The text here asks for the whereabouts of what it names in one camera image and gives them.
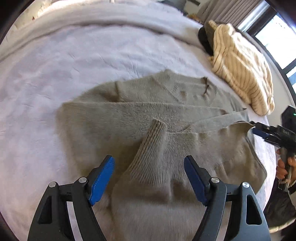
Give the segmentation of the person's right hand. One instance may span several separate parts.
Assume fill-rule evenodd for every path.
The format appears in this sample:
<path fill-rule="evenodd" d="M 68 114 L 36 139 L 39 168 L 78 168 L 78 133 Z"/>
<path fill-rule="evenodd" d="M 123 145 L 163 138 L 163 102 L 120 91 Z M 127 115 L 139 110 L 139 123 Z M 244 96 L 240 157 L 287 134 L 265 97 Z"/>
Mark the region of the person's right hand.
<path fill-rule="evenodd" d="M 287 163 L 291 166 L 292 174 L 290 178 L 290 185 L 293 185 L 296 179 L 296 160 L 295 157 L 289 157 Z M 276 177 L 279 180 L 284 179 L 288 175 L 287 170 L 285 169 L 285 164 L 282 159 L 279 159 L 276 167 Z"/>

